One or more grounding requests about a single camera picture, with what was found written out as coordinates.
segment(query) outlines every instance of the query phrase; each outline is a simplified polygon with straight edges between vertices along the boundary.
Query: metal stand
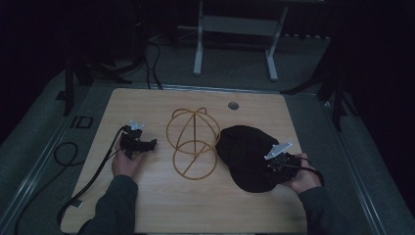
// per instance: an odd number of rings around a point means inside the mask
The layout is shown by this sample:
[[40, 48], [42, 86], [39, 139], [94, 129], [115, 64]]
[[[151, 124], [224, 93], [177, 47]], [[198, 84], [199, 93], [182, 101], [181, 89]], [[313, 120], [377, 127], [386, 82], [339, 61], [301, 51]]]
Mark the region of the metal stand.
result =
[[203, 34], [204, 31], [241, 33], [250, 35], [272, 36], [272, 44], [269, 49], [265, 50], [265, 58], [268, 64], [269, 76], [272, 81], [278, 79], [277, 70], [274, 63], [274, 52], [284, 20], [287, 16], [288, 7], [284, 7], [279, 21], [227, 18], [204, 15], [204, 1], [200, 0], [199, 7], [199, 26], [198, 26], [198, 47], [196, 50], [194, 75], [200, 75], [202, 72], [202, 60], [204, 54]]

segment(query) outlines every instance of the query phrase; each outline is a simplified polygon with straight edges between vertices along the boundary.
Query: sleeve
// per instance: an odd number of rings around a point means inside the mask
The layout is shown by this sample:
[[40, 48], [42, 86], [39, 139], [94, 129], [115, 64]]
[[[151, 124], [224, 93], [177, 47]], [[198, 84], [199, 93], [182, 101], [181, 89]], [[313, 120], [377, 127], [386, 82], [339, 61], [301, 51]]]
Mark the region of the sleeve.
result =
[[308, 234], [353, 234], [350, 223], [333, 204], [326, 188], [306, 190], [299, 198], [305, 210]]
[[83, 234], [134, 234], [137, 184], [126, 175], [116, 176], [95, 207], [95, 216]]

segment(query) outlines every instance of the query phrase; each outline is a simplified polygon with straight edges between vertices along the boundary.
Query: black cable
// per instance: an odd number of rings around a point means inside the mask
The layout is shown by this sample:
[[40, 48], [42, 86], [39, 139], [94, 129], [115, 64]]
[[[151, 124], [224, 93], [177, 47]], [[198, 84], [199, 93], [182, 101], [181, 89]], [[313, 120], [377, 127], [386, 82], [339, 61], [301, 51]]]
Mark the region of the black cable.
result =
[[58, 212], [57, 215], [57, 221], [58, 221], [58, 225], [61, 226], [62, 220], [64, 218], [64, 214], [67, 211], [67, 208], [72, 205], [74, 202], [76, 202], [76, 200], [86, 192], [86, 190], [88, 190], [91, 185], [95, 182], [95, 180], [97, 179], [98, 175], [101, 173], [101, 170], [104, 168], [107, 160], [109, 160], [113, 155], [115, 155], [118, 151], [121, 150], [117, 150], [115, 153], [113, 153], [111, 155], [112, 149], [114, 147], [114, 144], [116, 142], [116, 140], [118, 139], [119, 134], [121, 133], [121, 131], [124, 130], [124, 127], [120, 128], [119, 131], [116, 133], [113, 143], [110, 146], [110, 149], [108, 150], [107, 154], [104, 156], [103, 161], [101, 162], [100, 166], [98, 167], [97, 171], [95, 172], [95, 174], [92, 176], [92, 178], [89, 180], [89, 182], [75, 195], [73, 196], [71, 199], [69, 199], [64, 206], [61, 208], [61, 210]]
[[162, 90], [161, 83], [160, 83], [160, 81], [159, 81], [159, 79], [157, 78], [157, 75], [156, 75], [156, 64], [159, 60], [161, 50], [160, 50], [160, 47], [157, 44], [155, 44], [151, 41], [149, 41], [149, 44], [158, 49], [158, 54], [157, 54], [156, 59], [153, 63], [153, 67], [151, 69], [150, 69], [150, 65], [149, 65], [149, 61], [148, 61], [147, 57], [144, 59], [144, 62], [145, 62], [146, 68], [147, 68], [147, 86], [148, 86], [149, 89], [151, 89], [151, 86], [150, 86], [150, 74], [151, 74], [153, 76], [153, 78], [155, 79], [155, 82], [157, 84], [158, 89]]
[[308, 167], [304, 167], [304, 166], [296, 166], [296, 165], [291, 165], [291, 164], [278, 164], [278, 166], [294, 168], [296, 170], [304, 169], [304, 170], [311, 171], [311, 172], [315, 173], [318, 176], [318, 178], [320, 179], [321, 185], [324, 186], [324, 177], [323, 177], [323, 174], [320, 171], [316, 170], [316, 169], [312, 169], [312, 168], [308, 168]]
[[[67, 163], [67, 164], [63, 164], [61, 161], [57, 161], [57, 152], [58, 152], [58, 150], [61, 148], [61, 147], [63, 147], [63, 146], [65, 146], [65, 145], [72, 145], [73, 147], [74, 147], [74, 153], [73, 153], [73, 156], [72, 156], [72, 158], [70, 159], [70, 161], [69, 161], [69, 163]], [[17, 218], [17, 220], [16, 220], [16, 223], [15, 223], [15, 235], [18, 235], [19, 234], [19, 224], [20, 224], [20, 222], [21, 222], [21, 220], [22, 220], [22, 217], [23, 217], [23, 214], [25, 213], [25, 211], [28, 209], [28, 207], [30, 206], [30, 204], [37, 198], [37, 196], [39, 196], [40, 195], [40, 193], [42, 193], [43, 192], [43, 190], [45, 190], [52, 182], [54, 182], [68, 167], [70, 167], [70, 166], [74, 166], [74, 165], [81, 165], [81, 164], [83, 164], [83, 162], [81, 162], [81, 163], [77, 163], [77, 164], [73, 164], [73, 161], [75, 160], [75, 158], [76, 158], [76, 156], [77, 156], [77, 153], [78, 153], [78, 147], [77, 147], [77, 145], [75, 144], [75, 143], [73, 143], [73, 142], [65, 142], [65, 143], [62, 143], [62, 144], [60, 144], [58, 147], [56, 147], [56, 149], [55, 149], [55, 151], [54, 151], [54, 153], [53, 153], [53, 155], [54, 155], [54, 158], [55, 158], [55, 160], [58, 162], [58, 164], [59, 165], [63, 165], [64, 166], [64, 168], [62, 168], [54, 177], [52, 177], [42, 188], [40, 188], [37, 192], [36, 192], [36, 194], [34, 194], [33, 195], [33, 197], [26, 203], [26, 205], [24, 206], [24, 208], [22, 209], [22, 211], [21, 211], [21, 213], [19, 214], [19, 216], [18, 216], [18, 218]]]

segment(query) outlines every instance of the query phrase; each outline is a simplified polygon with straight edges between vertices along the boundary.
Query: human hand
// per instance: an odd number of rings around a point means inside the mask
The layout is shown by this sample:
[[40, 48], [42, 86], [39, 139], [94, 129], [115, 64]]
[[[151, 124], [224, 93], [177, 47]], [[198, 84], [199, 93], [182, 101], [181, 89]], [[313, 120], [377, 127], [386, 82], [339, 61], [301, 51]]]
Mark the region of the human hand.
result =
[[[300, 158], [302, 167], [315, 169], [308, 161], [306, 153], [295, 155], [295, 157]], [[283, 185], [291, 188], [297, 194], [300, 194], [310, 188], [321, 187], [321, 181], [318, 175], [314, 172], [300, 169], [296, 178], [283, 183]]]
[[137, 174], [140, 167], [140, 163], [147, 156], [147, 153], [140, 153], [139, 155], [133, 155], [129, 159], [121, 150], [120, 138], [116, 141], [115, 145], [115, 157], [113, 159], [113, 175], [120, 174], [127, 175], [131, 178]]

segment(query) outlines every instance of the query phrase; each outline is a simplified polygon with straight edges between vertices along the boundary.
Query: wooden table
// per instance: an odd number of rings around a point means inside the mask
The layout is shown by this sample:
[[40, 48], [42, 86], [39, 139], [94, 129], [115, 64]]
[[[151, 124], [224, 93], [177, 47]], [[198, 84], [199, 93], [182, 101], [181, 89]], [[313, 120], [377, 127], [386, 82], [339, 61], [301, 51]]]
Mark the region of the wooden table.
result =
[[[230, 102], [238, 110], [228, 108]], [[177, 109], [206, 108], [220, 128], [236, 124], [253, 126], [277, 138], [292, 142], [290, 153], [301, 152], [284, 97], [275, 94], [226, 93], [173, 90], [116, 89], [98, 128], [86, 163], [74, 189], [77, 193], [92, 177], [106, 155], [116, 132], [131, 119], [146, 125], [142, 141], [158, 139], [154, 152], [142, 164], [136, 182], [139, 185], [136, 204], [137, 233], [277, 233], [305, 232], [302, 204], [289, 188], [277, 185], [267, 193], [254, 194], [240, 189], [232, 180], [228, 167], [220, 158], [208, 177], [191, 180], [173, 167], [174, 148], [166, 137], [166, 128]], [[175, 118], [168, 133], [173, 142], [183, 129], [183, 115]], [[197, 139], [213, 144], [214, 135], [203, 121], [196, 122]], [[184, 138], [193, 138], [193, 130]], [[204, 174], [212, 169], [214, 153], [207, 152], [186, 173]], [[177, 155], [176, 164], [187, 165], [189, 157]], [[62, 229], [77, 232], [94, 215], [95, 205], [110, 185], [111, 160], [91, 188], [80, 198], [81, 208], [68, 208]]]

